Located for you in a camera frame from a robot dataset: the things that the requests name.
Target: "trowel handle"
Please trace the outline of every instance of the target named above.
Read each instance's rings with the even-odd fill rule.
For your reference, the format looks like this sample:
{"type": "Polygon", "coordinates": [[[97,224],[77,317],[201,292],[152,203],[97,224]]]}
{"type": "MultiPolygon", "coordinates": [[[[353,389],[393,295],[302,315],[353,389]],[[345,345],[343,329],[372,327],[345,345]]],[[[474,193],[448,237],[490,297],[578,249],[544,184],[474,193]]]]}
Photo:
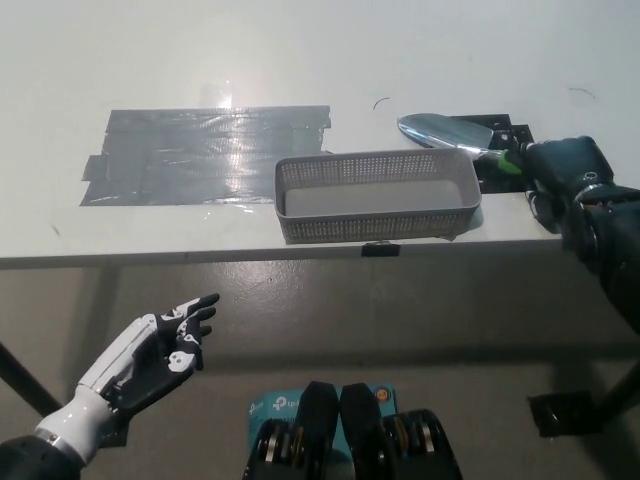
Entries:
{"type": "Polygon", "coordinates": [[[487,150],[476,162],[491,163],[494,168],[509,175],[522,175],[522,158],[510,150],[487,150]]]}

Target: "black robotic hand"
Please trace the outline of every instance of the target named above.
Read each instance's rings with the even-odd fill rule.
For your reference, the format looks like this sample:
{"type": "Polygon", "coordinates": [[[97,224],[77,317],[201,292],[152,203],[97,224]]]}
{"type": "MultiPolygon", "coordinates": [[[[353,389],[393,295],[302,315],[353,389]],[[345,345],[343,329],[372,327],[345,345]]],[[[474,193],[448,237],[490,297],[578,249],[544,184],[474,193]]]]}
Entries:
{"type": "Polygon", "coordinates": [[[179,387],[196,370],[202,370],[202,338],[212,328],[202,322],[215,315],[218,294],[179,305],[165,315],[145,315],[142,322],[156,326],[133,352],[131,368],[113,377],[105,392],[118,418],[128,423],[179,387]]]}
{"type": "Polygon", "coordinates": [[[600,279],[611,304],[640,334],[640,191],[614,183],[611,166],[590,137],[529,144],[524,173],[538,190],[532,211],[559,226],[566,248],[600,279]]]}

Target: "teal box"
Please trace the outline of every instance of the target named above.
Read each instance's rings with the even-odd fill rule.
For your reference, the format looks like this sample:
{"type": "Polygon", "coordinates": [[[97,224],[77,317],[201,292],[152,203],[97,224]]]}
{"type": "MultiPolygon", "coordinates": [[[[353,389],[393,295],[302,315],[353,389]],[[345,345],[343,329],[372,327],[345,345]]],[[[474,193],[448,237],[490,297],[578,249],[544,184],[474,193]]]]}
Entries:
{"type": "MultiPolygon", "coordinates": [[[[368,383],[367,386],[378,399],[382,416],[394,415],[397,409],[393,387],[380,383],[368,383]]],[[[303,391],[304,389],[267,392],[251,403],[249,407],[249,451],[253,448],[260,427],[268,418],[295,421],[303,391]]],[[[336,386],[336,391],[340,397],[342,387],[336,386]]],[[[342,422],[338,419],[330,463],[345,462],[351,463],[351,452],[347,440],[344,438],[342,422]]]]}

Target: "white robotic hand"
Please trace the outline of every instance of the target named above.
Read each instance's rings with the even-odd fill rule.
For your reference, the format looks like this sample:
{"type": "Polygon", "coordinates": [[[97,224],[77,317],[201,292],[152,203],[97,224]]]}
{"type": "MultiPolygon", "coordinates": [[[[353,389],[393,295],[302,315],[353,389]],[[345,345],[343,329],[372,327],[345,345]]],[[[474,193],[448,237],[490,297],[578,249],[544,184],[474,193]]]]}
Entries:
{"type": "Polygon", "coordinates": [[[80,379],[75,396],[36,429],[81,465],[87,465],[102,437],[201,370],[201,325],[215,313],[218,294],[197,298],[165,315],[135,319],[80,379]]]}

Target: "black mark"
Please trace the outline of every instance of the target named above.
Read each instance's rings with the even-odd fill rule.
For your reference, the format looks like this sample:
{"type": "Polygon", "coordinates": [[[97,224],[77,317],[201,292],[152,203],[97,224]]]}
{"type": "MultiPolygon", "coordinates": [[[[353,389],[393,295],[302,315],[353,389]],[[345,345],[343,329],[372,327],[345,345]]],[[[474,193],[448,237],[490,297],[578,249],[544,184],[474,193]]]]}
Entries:
{"type": "Polygon", "coordinates": [[[380,102],[384,102],[385,100],[391,100],[391,97],[382,97],[380,100],[378,100],[376,103],[373,104],[373,109],[375,110],[378,104],[380,102]]]}
{"type": "Polygon", "coordinates": [[[569,91],[570,92],[583,92],[583,93],[586,93],[587,95],[589,95],[594,100],[596,100],[596,96],[593,93],[591,93],[589,90],[587,90],[586,88],[571,87],[571,88],[569,88],[569,91]]]}

